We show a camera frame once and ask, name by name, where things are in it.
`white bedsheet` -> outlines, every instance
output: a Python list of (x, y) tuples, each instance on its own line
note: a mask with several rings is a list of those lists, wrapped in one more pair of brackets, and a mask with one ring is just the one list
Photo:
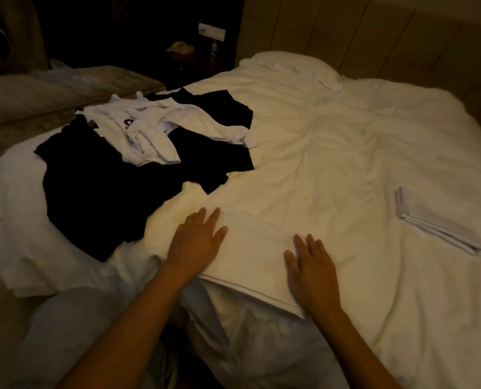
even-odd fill
[[(322, 238), (338, 268), (343, 307), (404, 387), (481, 387), (481, 253), (471, 257), (409, 226), (394, 205), (394, 191), (405, 186), (481, 238), (481, 131), (444, 91), (381, 80), (343, 86), (333, 92), (262, 68), (190, 85), (193, 94), (228, 89), (254, 111), (256, 170), (232, 174), (209, 197), (185, 189), (173, 199), (178, 204), (154, 213), (142, 241), (121, 245), (108, 264), (71, 246), (46, 218), (44, 164), (30, 153), (47, 136), (17, 145), (0, 159), (0, 277), (33, 293), (34, 286), (114, 288), (120, 273), (140, 289), (155, 267), (156, 215), (188, 215), (210, 199)], [(310, 320), (205, 287), (229, 346), (206, 336), (199, 320), (189, 332), (223, 385), (343, 385)]]

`dark wall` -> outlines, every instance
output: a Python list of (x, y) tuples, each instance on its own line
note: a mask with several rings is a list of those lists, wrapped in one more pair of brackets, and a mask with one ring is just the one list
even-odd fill
[(33, 0), (46, 53), (72, 67), (164, 68), (175, 41), (210, 52), (198, 23), (226, 29), (218, 58), (233, 66), (244, 0)]

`hand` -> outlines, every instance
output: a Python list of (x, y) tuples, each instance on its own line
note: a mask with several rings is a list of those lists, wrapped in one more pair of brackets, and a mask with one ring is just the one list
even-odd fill
[(298, 235), (293, 240), (298, 259), (289, 250), (283, 257), (289, 289), (297, 303), (313, 319), (319, 313), (342, 312), (336, 267), (322, 241), (315, 241), (312, 235), (307, 235), (307, 245)]
[(174, 268), (177, 276), (186, 284), (205, 270), (217, 256), (219, 247), (228, 232), (227, 227), (213, 235), (221, 210), (219, 208), (204, 222), (206, 209), (187, 217), (172, 238), (166, 265)]

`bottle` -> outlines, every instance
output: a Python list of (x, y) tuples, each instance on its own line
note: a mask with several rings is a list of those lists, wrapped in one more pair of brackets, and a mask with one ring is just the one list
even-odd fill
[(212, 60), (212, 62), (215, 62), (217, 60), (217, 40), (216, 39), (214, 39), (213, 43), (211, 44), (210, 60)]

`forearm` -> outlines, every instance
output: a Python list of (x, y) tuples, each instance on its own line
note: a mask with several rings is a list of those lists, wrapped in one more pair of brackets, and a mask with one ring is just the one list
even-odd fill
[(351, 389), (400, 389), (343, 311), (315, 314), (313, 320), (334, 352)]
[(62, 379), (57, 389), (138, 388), (185, 282), (162, 265), (143, 292)]

